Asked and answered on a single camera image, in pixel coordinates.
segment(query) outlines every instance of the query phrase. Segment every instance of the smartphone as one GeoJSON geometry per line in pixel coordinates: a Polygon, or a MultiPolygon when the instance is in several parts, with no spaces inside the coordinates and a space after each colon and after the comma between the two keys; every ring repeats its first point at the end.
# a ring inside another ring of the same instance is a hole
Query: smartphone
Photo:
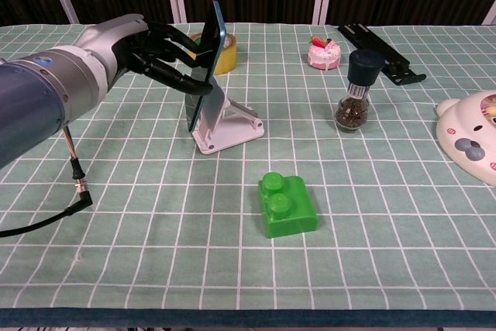
{"type": "MultiPolygon", "coordinates": [[[[208,11],[199,43],[200,47],[208,48],[208,50],[196,55],[195,60],[199,62],[200,66],[193,68],[191,72],[192,78],[210,83],[224,47],[225,39],[226,25],[224,24],[220,5],[214,0],[208,11]]],[[[196,122],[202,111],[203,101],[204,96],[185,95],[184,97],[189,132],[192,132],[196,127],[196,122]]]]}

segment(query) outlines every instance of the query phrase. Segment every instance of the yellow tape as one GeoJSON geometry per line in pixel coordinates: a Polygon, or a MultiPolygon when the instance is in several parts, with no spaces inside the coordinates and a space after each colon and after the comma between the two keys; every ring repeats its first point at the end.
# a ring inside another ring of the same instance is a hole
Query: yellow tape
{"type": "MultiPolygon", "coordinates": [[[[191,39],[196,41],[201,36],[201,33],[197,33],[193,35],[191,39]]],[[[226,41],[228,42],[228,46],[222,48],[219,60],[217,61],[217,65],[215,66],[214,75],[228,73],[236,67],[236,37],[233,34],[227,34],[226,41]]],[[[190,54],[190,56],[195,58],[194,53],[190,51],[188,51],[188,53],[190,54]]]]}

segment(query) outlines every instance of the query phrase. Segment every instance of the phone stand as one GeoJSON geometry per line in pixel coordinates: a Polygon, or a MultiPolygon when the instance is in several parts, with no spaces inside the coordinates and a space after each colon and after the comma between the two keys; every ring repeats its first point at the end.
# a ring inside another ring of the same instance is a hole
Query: phone stand
{"type": "Polygon", "coordinates": [[[264,135],[257,113],[227,97],[214,78],[212,92],[203,98],[192,136],[203,154],[212,154],[264,135]]]}

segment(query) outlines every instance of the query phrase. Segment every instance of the green block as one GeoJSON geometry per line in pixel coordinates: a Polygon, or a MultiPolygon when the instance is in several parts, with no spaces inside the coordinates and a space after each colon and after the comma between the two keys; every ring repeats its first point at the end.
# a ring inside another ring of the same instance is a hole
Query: green block
{"type": "Polygon", "coordinates": [[[317,229],[317,214],[299,176],[285,178],[277,172],[269,172],[258,182],[258,196],[267,238],[317,229]]]}

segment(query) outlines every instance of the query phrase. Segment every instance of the green tablecloth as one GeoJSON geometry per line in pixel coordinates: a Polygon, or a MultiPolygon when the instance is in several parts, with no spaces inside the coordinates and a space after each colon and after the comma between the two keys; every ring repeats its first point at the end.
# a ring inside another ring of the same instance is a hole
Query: green tablecloth
{"type": "MultiPolygon", "coordinates": [[[[0,57],[83,29],[0,28],[0,57]]],[[[218,82],[266,134],[210,156],[188,134],[180,92],[124,76],[71,127],[94,208],[0,241],[0,308],[496,310],[494,188],[434,134],[437,103],[496,87],[496,28],[373,30],[427,79],[398,87],[381,74],[354,134],[332,120],[354,48],[331,26],[229,25],[238,64],[218,82]],[[341,46],[339,68],[306,64],[311,35],[341,46]],[[264,237],[268,171],[304,178],[316,232],[264,237]]],[[[0,229],[74,200],[67,158],[57,135],[0,170],[0,229]]]]}

